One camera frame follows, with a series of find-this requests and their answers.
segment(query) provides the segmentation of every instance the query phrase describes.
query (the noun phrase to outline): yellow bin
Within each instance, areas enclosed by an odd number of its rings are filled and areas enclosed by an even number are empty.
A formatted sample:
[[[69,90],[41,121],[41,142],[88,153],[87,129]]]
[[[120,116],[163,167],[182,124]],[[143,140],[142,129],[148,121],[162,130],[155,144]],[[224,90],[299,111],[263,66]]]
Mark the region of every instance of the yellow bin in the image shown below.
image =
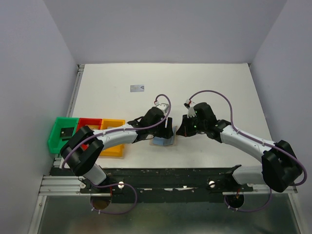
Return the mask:
[[[122,119],[107,119],[102,120],[101,129],[115,128],[120,127],[125,124],[125,120]],[[100,153],[100,156],[113,156],[113,157],[122,157],[123,155],[124,144],[116,145],[106,150],[103,150]]]

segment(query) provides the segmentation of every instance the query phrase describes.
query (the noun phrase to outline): cable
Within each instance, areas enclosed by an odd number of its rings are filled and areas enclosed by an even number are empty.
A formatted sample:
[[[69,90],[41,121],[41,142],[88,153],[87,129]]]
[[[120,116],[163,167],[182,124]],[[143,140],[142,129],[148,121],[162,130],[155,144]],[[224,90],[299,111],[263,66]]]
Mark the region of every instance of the cable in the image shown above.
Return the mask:
[[[260,144],[263,143],[262,141],[260,141],[260,140],[258,140],[258,139],[256,139],[256,138],[254,138],[254,137],[252,137],[252,136],[249,136],[248,134],[242,133],[241,131],[239,131],[239,130],[235,127],[234,122],[233,122],[233,108],[232,108],[232,105],[231,105],[231,103],[230,103],[230,100],[229,100],[226,96],[224,96],[223,94],[221,94],[221,93],[219,93],[219,92],[217,92],[217,91],[214,91],[214,90],[202,90],[202,91],[198,91],[197,93],[193,94],[193,95],[189,98],[189,100],[191,101],[191,99],[192,99],[193,97],[195,97],[197,94],[204,93],[204,92],[209,92],[209,93],[218,94],[218,95],[220,95],[221,97],[223,97],[223,98],[227,101],[227,103],[228,103],[228,105],[229,105],[229,107],[230,107],[230,113],[231,113],[231,126],[233,127],[233,129],[234,129],[238,134],[241,134],[242,136],[244,136],[244,137],[246,137],[246,138],[248,138],[248,139],[250,139],[250,140],[253,140],[253,141],[257,142],[257,143],[260,143]],[[307,178],[308,178],[307,170],[306,170],[306,168],[303,166],[303,164],[302,164],[297,158],[295,158],[294,156],[292,156],[292,155],[289,154],[288,152],[286,152],[286,151],[284,151],[284,150],[282,150],[282,149],[276,147],[275,145],[271,145],[271,144],[268,144],[268,143],[264,143],[264,145],[266,145],[266,146],[268,146],[268,147],[271,147],[271,148],[273,148],[273,149],[275,149],[275,150],[278,150],[278,151],[282,152],[283,154],[287,155],[289,158],[291,158],[292,160],[294,160],[294,161],[301,167],[301,169],[302,169],[302,171],[303,171],[303,179],[302,179],[302,181],[300,181],[299,183],[294,184],[294,186],[302,185],[304,182],[306,182],[306,180],[307,180]],[[269,196],[268,201],[267,201],[262,207],[257,208],[257,209],[254,209],[254,210],[235,209],[235,208],[231,207],[231,206],[227,203],[227,200],[226,200],[226,199],[227,199],[227,198],[226,198],[226,196],[225,196],[225,197],[224,197],[224,203],[225,203],[225,204],[228,206],[228,208],[231,209],[231,210],[241,211],[241,212],[248,212],[248,213],[250,213],[250,212],[256,212],[256,211],[260,211],[260,210],[262,210],[262,209],[264,209],[264,208],[266,208],[266,207],[268,206],[269,202],[270,202],[271,199],[272,199],[272,189],[270,188],[270,196]]]
[[[230,206],[230,205],[228,204],[228,198],[227,198],[227,196],[224,196],[224,203],[225,203],[225,205],[228,207],[228,209],[230,209],[230,210],[232,210],[232,211],[245,212],[245,213],[251,213],[251,212],[261,211],[261,210],[263,210],[264,208],[266,208],[266,207],[269,205],[269,203],[270,203],[271,200],[272,200],[272,189],[270,188],[269,199],[267,200],[267,202],[266,202],[263,206],[261,206],[261,207],[259,207],[259,208],[257,208],[257,209],[254,209],[254,210],[244,210],[244,209],[233,208],[232,206]]]
[[[248,134],[242,133],[241,131],[239,131],[239,130],[235,127],[234,122],[233,122],[233,108],[232,108],[232,105],[231,105],[229,99],[228,99],[226,96],[224,96],[223,94],[221,94],[221,93],[219,93],[219,92],[217,92],[217,91],[214,91],[214,90],[202,90],[202,91],[199,91],[199,92],[193,94],[193,95],[189,98],[189,100],[191,100],[191,99],[192,99],[194,96],[196,96],[197,94],[204,93],[204,92],[210,92],[210,93],[218,94],[218,95],[222,96],[222,97],[227,101],[227,103],[228,103],[228,105],[229,105],[229,107],[230,107],[230,113],[231,113],[231,126],[233,127],[233,129],[234,129],[238,134],[241,134],[242,136],[244,136],[244,137],[246,137],[246,138],[248,138],[248,139],[250,139],[250,140],[253,140],[253,141],[257,142],[257,143],[260,143],[260,144],[263,143],[261,140],[258,140],[258,139],[254,138],[254,137],[252,137],[252,136],[250,136],[250,135],[248,135]],[[271,144],[268,144],[268,143],[264,143],[264,145],[266,145],[266,146],[268,146],[268,147],[271,147],[271,148],[273,148],[273,149],[275,149],[275,150],[278,150],[279,152],[282,152],[283,154],[287,155],[287,156],[290,157],[292,160],[294,160],[294,161],[301,167],[301,169],[302,169],[302,171],[303,171],[303,179],[302,179],[302,181],[300,181],[299,183],[294,184],[293,186],[302,185],[304,182],[306,182],[306,180],[307,180],[307,178],[308,178],[307,170],[306,170],[306,168],[303,166],[303,164],[302,164],[297,158],[295,158],[294,156],[292,156],[290,153],[286,152],[285,150],[282,150],[282,149],[276,147],[275,145],[271,145]]]
[[[112,187],[112,186],[117,186],[117,185],[125,185],[125,186],[128,186],[130,187],[133,192],[135,193],[135,201],[132,205],[132,207],[130,207],[129,209],[127,209],[126,211],[122,211],[122,212],[110,212],[110,211],[103,211],[103,210],[97,210],[94,208],[94,205],[93,205],[93,200],[91,200],[91,206],[92,206],[92,210],[95,210],[97,212],[100,212],[102,214],[109,214],[109,215],[122,215],[122,214],[125,214],[125,213],[128,213],[129,211],[131,211],[136,205],[137,205],[137,192],[136,192],[136,189],[134,187],[132,187],[130,184],[109,184],[109,185],[103,185],[103,186],[98,186],[98,185],[95,185],[95,184],[92,184],[94,187],[96,188],[99,188],[99,189],[104,189],[104,188],[108,188],[108,187]]]
[[[167,112],[165,118],[163,118],[161,121],[159,121],[158,123],[153,124],[153,125],[151,125],[151,126],[144,127],[144,128],[126,128],[126,129],[117,128],[117,129],[112,129],[112,130],[106,131],[105,134],[114,133],[114,132],[119,132],[119,131],[138,131],[138,130],[146,130],[146,129],[154,128],[154,127],[160,125],[163,121],[165,121],[165,120],[167,119],[167,117],[169,116],[170,111],[171,111],[171,102],[170,102],[170,99],[167,97],[167,95],[165,95],[165,94],[159,94],[159,95],[157,95],[156,98],[155,98],[155,102],[156,102],[157,99],[158,99],[159,97],[161,97],[161,96],[165,97],[165,98],[167,99],[168,103],[169,103],[168,112]],[[91,140],[91,139],[93,139],[93,138],[95,138],[95,137],[99,137],[99,136],[102,136],[102,135],[103,135],[103,133],[98,133],[98,134],[92,135],[92,136],[86,138],[85,140],[83,140],[82,142],[80,142],[80,143],[79,143],[75,148],[73,148],[72,151],[69,152],[69,154],[66,156],[66,158],[64,159],[64,161],[63,161],[63,163],[62,163],[62,167],[61,167],[61,168],[62,168],[63,170],[65,169],[65,164],[67,163],[68,159],[70,158],[70,156],[71,156],[81,145],[83,145],[85,142],[87,142],[87,141],[89,141],[89,140]]]

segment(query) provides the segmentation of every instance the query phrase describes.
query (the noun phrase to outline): black object in green bin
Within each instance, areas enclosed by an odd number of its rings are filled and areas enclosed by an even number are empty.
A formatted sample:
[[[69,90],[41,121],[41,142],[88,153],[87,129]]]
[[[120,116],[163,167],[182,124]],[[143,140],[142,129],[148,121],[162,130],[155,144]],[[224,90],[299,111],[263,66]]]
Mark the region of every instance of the black object in green bin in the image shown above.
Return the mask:
[[[62,141],[69,140],[70,137],[73,135],[74,129],[74,127],[61,128],[59,138],[61,138]]]

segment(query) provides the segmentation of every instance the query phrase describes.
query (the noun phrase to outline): white sticker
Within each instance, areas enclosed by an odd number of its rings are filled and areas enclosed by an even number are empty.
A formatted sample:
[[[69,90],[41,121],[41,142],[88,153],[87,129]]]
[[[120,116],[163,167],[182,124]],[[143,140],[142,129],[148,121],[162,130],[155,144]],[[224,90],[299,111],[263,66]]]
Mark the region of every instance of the white sticker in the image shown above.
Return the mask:
[[[144,92],[144,84],[130,85],[130,93]]]

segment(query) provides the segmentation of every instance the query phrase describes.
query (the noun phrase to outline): gray floor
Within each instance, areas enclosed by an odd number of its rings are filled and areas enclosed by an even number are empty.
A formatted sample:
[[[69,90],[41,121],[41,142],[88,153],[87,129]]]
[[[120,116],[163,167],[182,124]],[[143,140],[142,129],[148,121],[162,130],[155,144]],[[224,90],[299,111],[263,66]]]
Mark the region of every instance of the gray floor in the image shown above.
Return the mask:
[[[244,208],[261,206],[267,195],[249,195]],[[113,204],[112,210],[128,204]],[[274,195],[256,213],[233,212],[224,204],[138,204],[128,214],[91,212],[86,197],[48,197],[40,234],[298,234],[287,194]]]

